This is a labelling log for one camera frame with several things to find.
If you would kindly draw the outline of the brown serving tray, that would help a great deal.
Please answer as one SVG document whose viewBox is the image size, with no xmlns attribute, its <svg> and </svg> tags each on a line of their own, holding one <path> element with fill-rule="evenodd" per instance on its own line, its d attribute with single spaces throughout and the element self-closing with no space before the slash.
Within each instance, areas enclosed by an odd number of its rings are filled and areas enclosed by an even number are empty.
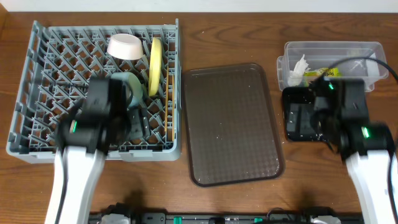
<svg viewBox="0 0 398 224">
<path fill-rule="evenodd" d="M 282 143 L 264 69 L 245 63 L 182 77 L 190 177 L 213 187 L 280 177 Z"/>
</svg>

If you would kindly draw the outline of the wooden chopstick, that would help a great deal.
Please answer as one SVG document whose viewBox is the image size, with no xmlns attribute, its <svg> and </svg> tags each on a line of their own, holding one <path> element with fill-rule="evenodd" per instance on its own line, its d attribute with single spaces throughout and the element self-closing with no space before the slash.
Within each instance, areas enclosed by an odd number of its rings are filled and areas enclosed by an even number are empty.
<svg viewBox="0 0 398 224">
<path fill-rule="evenodd" d="M 174 129 L 174 109 L 175 109 L 175 75 L 172 77 L 172 141 L 175 139 L 175 129 Z"/>
<path fill-rule="evenodd" d="M 165 85 L 165 133 L 168 129 L 168 109 L 169 109 L 169 66 L 166 69 L 166 85 Z"/>
</svg>

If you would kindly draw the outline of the black tray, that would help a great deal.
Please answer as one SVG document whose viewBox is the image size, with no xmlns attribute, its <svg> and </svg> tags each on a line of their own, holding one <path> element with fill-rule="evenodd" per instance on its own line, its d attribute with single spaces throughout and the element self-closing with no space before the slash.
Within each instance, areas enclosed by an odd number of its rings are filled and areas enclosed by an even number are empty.
<svg viewBox="0 0 398 224">
<path fill-rule="evenodd" d="M 340 133 L 337 130 L 339 107 L 343 100 L 343 90 L 335 87 L 333 90 L 326 89 L 312 91 L 306 87 L 288 87 L 282 92 L 282 104 L 284 109 L 285 132 L 291 141 L 323 141 L 337 145 L 340 142 Z M 311 117 L 313 134 L 288 133 L 287 111 L 290 104 L 311 104 L 313 114 Z"/>
</svg>

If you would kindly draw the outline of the yellow plate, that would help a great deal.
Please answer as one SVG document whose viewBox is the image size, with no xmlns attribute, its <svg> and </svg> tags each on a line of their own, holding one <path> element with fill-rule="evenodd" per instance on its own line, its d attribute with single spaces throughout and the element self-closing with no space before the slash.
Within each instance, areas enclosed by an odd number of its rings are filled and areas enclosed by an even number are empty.
<svg viewBox="0 0 398 224">
<path fill-rule="evenodd" d="M 158 38 L 152 40 L 149 65 L 149 96 L 152 97 L 158 92 L 162 69 L 162 43 Z"/>
</svg>

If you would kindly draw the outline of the pink bowl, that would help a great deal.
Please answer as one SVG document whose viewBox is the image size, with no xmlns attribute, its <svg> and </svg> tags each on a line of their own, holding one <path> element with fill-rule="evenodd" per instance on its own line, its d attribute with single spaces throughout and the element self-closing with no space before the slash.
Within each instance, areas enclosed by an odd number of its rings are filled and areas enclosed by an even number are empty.
<svg viewBox="0 0 398 224">
<path fill-rule="evenodd" d="M 108 44 L 107 53 L 122 60 L 138 60 L 144 55 L 142 41 L 130 34 L 112 35 Z"/>
</svg>

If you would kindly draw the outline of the grey plastic dishwasher rack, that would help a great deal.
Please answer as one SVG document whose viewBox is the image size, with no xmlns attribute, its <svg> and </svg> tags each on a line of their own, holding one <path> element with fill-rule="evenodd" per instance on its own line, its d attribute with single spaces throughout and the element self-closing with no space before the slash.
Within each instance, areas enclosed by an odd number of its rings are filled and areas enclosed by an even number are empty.
<svg viewBox="0 0 398 224">
<path fill-rule="evenodd" d="M 121 60 L 107 53 L 112 35 L 130 34 L 142 41 L 144 55 Z M 153 38 L 162 43 L 159 89 L 149 96 L 150 52 Z M 87 95 L 91 77 L 131 72 L 139 79 L 150 136 L 112 146 L 108 159 L 127 162 L 174 161 L 181 154 L 180 26 L 32 26 L 27 55 L 13 111 L 6 152 L 20 160 L 51 163 L 55 157 L 55 128 L 73 105 Z M 165 133 L 165 85 L 169 66 L 168 129 Z M 175 75 L 175 139 L 172 141 L 172 77 Z"/>
</svg>

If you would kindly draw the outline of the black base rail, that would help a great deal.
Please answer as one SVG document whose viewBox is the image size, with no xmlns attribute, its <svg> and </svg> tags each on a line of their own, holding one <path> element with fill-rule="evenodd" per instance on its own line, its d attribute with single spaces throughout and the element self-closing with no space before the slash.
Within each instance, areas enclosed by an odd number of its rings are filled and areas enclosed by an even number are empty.
<svg viewBox="0 0 398 224">
<path fill-rule="evenodd" d="M 89 215 L 88 223 L 132 224 L 234 224 L 234 223 L 341 223 L 363 224 L 360 213 L 336 213 L 330 207 L 300 211 L 273 208 L 265 213 L 170 213 L 165 209 L 132 209 L 122 203 Z"/>
</svg>

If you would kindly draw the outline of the yellow green snack wrapper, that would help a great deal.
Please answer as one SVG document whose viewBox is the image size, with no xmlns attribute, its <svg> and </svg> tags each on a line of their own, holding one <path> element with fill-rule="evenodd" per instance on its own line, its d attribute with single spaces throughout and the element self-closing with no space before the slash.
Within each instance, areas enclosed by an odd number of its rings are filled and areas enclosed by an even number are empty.
<svg viewBox="0 0 398 224">
<path fill-rule="evenodd" d="M 303 84 L 304 86 L 309 86 L 310 82 L 312 82 L 316 77 L 321 75 L 325 75 L 326 77 L 341 77 L 342 74 L 338 68 L 319 68 L 315 70 L 306 69 L 303 74 Z"/>
</svg>

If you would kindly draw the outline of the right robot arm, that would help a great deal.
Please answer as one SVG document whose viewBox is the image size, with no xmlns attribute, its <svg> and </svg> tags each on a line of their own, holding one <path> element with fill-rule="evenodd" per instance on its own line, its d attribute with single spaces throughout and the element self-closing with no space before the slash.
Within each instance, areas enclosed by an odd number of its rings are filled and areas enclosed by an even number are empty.
<svg viewBox="0 0 398 224">
<path fill-rule="evenodd" d="M 397 223 L 397 155 L 388 126 L 369 119 L 362 79 L 317 78 L 282 92 L 291 141 L 337 147 L 365 223 Z"/>
</svg>

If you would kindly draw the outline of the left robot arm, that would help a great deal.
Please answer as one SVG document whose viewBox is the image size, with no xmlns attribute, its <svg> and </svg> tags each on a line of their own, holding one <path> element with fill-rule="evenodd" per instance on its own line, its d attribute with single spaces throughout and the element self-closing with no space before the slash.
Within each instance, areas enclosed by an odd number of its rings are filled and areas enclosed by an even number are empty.
<svg viewBox="0 0 398 224">
<path fill-rule="evenodd" d="M 129 72 L 91 78 L 88 94 L 58 124 L 52 194 L 46 223 L 87 223 L 111 145 L 145 139 L 149 122 L 138 105 L 143 91 Z"/>
</svg>

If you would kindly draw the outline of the crumpled white tissue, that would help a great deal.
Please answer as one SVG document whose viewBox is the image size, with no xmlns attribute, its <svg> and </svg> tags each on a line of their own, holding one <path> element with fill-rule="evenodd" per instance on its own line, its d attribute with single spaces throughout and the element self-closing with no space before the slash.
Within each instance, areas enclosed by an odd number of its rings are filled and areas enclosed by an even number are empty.
<svg viewBox="0 0 398 224">
<path fill-rule="evenodd" d="M 289 77 L 287 83 L 289 86 L 298 86 L 301 84 L 305 72 L 308 71 L 309 64 L 305 59 L 305 54 L 302 55 L 301 59 L 295 64 L 293 70 L 289 71 Z"/>
</svg>

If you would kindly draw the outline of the clear plastic waste bin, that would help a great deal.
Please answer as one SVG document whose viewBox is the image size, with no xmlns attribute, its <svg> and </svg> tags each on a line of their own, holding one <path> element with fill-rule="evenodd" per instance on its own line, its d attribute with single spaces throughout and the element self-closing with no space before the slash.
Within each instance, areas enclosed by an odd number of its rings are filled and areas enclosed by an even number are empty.
<svg viewBox="0 0 398 224">
<path fill-rule="evenodd" d="M 305 59 L 311 70 L 325 68 L 344 58 L 358 57 L 337 65 L 344 78 L 362 78 L 366 84 L 365 91 L 374 89 L 374 84 L 386 79 L 389 72 L 382 65 L 365 57 L 375 58 L 386 62 L 383 46 L 379 42 L 360 41 L 291 41 L 284 46 L 284 54 L 277 58 L 277 78 L 279 90 L 289 87 L 287 80 L 289 71 L 305 54 Z"/>
</svg>

